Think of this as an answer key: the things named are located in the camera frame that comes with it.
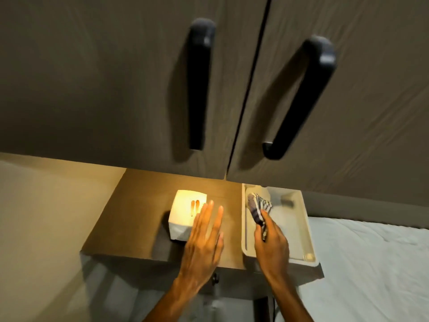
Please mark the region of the white tissue box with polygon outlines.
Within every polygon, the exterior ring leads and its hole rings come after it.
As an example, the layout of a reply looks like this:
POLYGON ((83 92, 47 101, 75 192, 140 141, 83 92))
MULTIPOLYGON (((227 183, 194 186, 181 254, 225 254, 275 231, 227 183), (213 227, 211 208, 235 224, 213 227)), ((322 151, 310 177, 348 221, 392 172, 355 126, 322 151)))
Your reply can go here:
POLYGON ((169 213, 169 235, 172 241, 187 242, 192 231, 194 219, 206 203, 207 194, 178 190, 169 213))

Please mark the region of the brown bedside table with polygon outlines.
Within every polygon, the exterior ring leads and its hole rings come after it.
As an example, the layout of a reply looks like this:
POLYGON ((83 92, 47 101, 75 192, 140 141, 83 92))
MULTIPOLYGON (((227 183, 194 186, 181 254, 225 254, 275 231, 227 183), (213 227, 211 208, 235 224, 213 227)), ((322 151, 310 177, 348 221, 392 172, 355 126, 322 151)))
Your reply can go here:
MULTIPOLYGON (((224 249, 212 278, 200 293, 246 300, 271 295, 256 258, 243 254, 242 184, 227 180, 127 169, 106 204, 82 252, 95 257, 131 286, 166 291, 178 276, 185 242, 172 241, 169 213, 178 190, 207 194, 215 212, 223 206, 224 249)), ((319 263, 309 267, 289 263, 289 275, 297 286, 324 278, 319 263)))

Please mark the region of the white plastic tray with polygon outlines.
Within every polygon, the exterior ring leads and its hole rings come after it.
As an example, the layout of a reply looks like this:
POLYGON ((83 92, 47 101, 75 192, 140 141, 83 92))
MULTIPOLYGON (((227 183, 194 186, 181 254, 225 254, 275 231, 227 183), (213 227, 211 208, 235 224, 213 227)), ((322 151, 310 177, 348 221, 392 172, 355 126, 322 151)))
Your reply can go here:
POLYGON ((302 192, 294 189, 262 187, 242 184, 242 236, 241 249, 245 256, 255 258, 254 231, 256 223, 248 209, 248 195, 258 194, 273 205, 269 215, 280 227, 289 243, 290 263, 316 267, 316 256, 311 229, 302 192))

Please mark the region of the blue white striped cloth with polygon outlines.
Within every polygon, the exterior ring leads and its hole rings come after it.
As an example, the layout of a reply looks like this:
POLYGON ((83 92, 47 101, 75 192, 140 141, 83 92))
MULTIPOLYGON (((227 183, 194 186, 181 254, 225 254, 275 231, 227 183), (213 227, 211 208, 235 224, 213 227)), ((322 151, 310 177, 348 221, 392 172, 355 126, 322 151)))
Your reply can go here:
POLYGON ((262 240, 265 242, 267 231, 261 211, 264 211, 269 215, 273 208, 272 203, 260 195, 251 192, 247 195, 247 208, 249 209, 256 225, 259 225, 262 228, 262 240))

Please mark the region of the brown cabinet door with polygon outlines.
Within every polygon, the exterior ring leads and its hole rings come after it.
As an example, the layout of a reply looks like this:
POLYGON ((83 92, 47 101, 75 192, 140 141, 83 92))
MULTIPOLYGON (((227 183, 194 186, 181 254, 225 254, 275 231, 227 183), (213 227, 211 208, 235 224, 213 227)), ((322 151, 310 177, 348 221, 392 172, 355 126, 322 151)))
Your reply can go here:
POLYGON ((429 0, 269 0, 227 172, 298 189, 310 216, 429 229, 429 0), (287 153, 265 158, 316 35, 337 68, 287 153))
POLYGON ((0 0, 0 152, 224 179, 267 0, 0 0), (186 44, 216 25, 202 151, 186 44))

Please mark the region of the person's right forearm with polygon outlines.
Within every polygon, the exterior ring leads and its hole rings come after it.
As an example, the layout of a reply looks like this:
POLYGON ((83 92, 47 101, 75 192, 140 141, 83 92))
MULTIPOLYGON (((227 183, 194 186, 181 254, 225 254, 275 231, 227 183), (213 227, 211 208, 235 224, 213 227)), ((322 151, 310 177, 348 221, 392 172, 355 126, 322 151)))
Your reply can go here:
POLYGON ((314 322, 286 270, 263 270, 285 322, 314 322))

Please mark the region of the brown right cabinet door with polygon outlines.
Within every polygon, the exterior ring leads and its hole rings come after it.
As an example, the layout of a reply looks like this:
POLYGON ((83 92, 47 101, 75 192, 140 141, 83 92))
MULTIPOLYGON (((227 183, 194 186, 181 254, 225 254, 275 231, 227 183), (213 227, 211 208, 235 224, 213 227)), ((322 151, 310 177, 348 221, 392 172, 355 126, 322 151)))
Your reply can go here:
POLYGON ((298 189, 310 216, 429 229, 429 0, 269 0, 227 172, 298 189), (316 35, 337 68, 287 153, 265 158, 316 35))

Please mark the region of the person's left forearm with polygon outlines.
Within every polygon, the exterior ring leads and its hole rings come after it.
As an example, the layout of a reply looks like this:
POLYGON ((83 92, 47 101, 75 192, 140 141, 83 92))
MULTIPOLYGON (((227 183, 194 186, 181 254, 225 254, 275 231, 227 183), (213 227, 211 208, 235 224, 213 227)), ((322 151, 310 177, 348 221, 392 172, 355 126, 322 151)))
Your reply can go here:
POLYGON ((142 322, 178 322, 185 308, 207 281, 207 278, 179 275, 142 322))

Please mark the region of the brown left cabinet door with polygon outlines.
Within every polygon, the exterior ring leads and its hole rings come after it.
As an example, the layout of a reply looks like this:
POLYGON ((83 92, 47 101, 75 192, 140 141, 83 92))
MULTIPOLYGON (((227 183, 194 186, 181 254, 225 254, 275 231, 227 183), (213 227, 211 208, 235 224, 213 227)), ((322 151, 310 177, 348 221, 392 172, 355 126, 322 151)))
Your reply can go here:
POLYGON ((0 152, 224 179, 267 0, 0 0, 0 152), (202 151, 186 44, 216 25, 202 151))

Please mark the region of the person's left hand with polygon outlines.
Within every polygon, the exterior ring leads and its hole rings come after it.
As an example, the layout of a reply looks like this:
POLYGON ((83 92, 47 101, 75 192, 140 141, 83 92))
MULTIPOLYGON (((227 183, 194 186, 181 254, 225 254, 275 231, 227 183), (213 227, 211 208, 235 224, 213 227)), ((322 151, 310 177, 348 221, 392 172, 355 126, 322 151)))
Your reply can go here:
POLYGON ((196 216, 190 237, 185 245, 179 275, 207 278, 209 281, 219 264, 217 238, 221 232, 223 206, 218 207, 213 225, 209 229, 213 209, 214 202, 211 200, 203 205, 201 212, 196 216))

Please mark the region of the person's right hand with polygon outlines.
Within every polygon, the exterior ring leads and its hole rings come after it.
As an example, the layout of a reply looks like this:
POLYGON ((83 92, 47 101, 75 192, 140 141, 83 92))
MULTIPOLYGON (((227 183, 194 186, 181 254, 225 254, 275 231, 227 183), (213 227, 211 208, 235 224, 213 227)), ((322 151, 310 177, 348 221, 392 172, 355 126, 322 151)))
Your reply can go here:
POLYGON ((261 211, 266 224, 266 239, 263 246, 255 246, 255 253, 260 268, 286 270, 289 265, 289 244, 281 229, 270 215, 261 211))

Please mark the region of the bed with white sheet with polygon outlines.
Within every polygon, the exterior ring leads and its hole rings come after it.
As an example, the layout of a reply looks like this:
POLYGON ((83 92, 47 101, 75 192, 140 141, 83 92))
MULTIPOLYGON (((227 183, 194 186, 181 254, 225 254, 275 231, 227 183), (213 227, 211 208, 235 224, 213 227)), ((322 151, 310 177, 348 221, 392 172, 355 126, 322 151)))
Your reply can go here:
POLYGON ((300 286, 314 322, 429 322, 429 229, 309 218, 324 278, 300 286))

